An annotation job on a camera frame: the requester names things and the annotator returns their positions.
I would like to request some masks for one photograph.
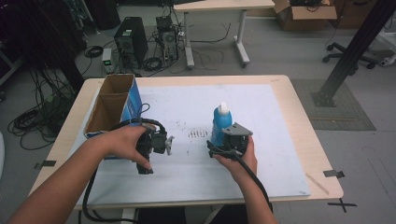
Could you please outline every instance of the desk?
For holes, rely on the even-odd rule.
[[[309,196],[276,197],[272,202],[338,199],[343,195],[342,188],[336,177],[325,177],[323,171],[332,167],[323,148],[306,116],[304,109],[286,76],[224,76],[224,77],[141,77],[137,79],[138,87],[166,87],[197,85],[270,85],[276,97],[283,119],[289,130],[291,142],[294,145],[300,164],[304,170],[304,177],[310,189]],[[54,143],[47,160],[57,161],[53,167],[43,167],[33,188],[35,190],[67,159],[84,117],[89,111],[94,95],[103,83],[102,78],[93,78],[85,81],[78,98],[76,99],[61,132]],[[192,205],[213,203],[241,203],[243,199],[230,201],[178,202],[178,203],[140,203],[122,204],[119,207],[144,207],[164,205]]]
[[[192,69],[194,60],[192,58],[190,25],[197,23],[239,22],[238,35],[234,37],[239,54],[242,57],[243,66],[250,63],[248,54],[242,44],[245,19],[247,10],[252,8],[273,7],[271,0],[205,0],[200,2],[175,5],[175,11],[184,13],[185,27],[185,51],[187,66]]]

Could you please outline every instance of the blue plastic bottle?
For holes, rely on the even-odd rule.
[[[210,142],[216,147],[221,147],[223,145],[222,139],[224,136],[221,130],[233,124],[233,117],[231,116],[230,109],[224,102],[221,102],[213,114],[213,130]]]

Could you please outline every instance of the office chair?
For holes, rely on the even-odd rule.
[[[333,42],[332,44],[330,44],[329,46],[327,46],[327,50],[333,50],[334,48],[338,49],[341,51],[341,53],[332,53],[332,54],[328,54],[326,57],[323,58],[323,62],[324,63],[328,63],[330,58],[341,58],[341,56],[343,56],[343,53],[346,51],[346,48],[344,48],[343,46]],[[375,68],[375,65],[378,64],[378,60],[376,59],[372,59],[372,58],[368,58],[366,56],[361,56],[359,58],[360,61],[366,62],[368,63],[366,65],[366,67],[368,69],[373,69]],[[349,74],[350,76],[354,75],[356,73],[356,71],[359,69],[358,64],[355,65],[355,69]]]

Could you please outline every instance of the hand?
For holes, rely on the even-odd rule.
[[[257,159],[254,155],[254,142],[253,137],[249,136],[247,138],[247,151],[242,157],[242,160],[247,164],[250,170],[256,175],[257,174]],[[213,155],[213,157],[219,161],[223,166],[225,166],[233,176],[236,183],[243,183],[247,178],[250,179],[248,172],[239,164],[238,161],[232,161],[220,155]]]
[[[99,134],[94,138],[98,138],[97,140],[101,140],[101,143],[106,144],[106,156],[112,155],[135,161],[150,170],[149,161],[136,150],[137,140],[146,130],[143,126],[126,125],[117,130]]]

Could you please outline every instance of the forearm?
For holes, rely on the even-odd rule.
[[[92,173],[106,155],[103,141],[105,139],[101,137],[87,140],[32,193],[9,223],[65,223]]]
[[[248,223],[276,223],[276,219],[265,201],[262,191],[253,179],[240,181],[238,185],[244,195]]]

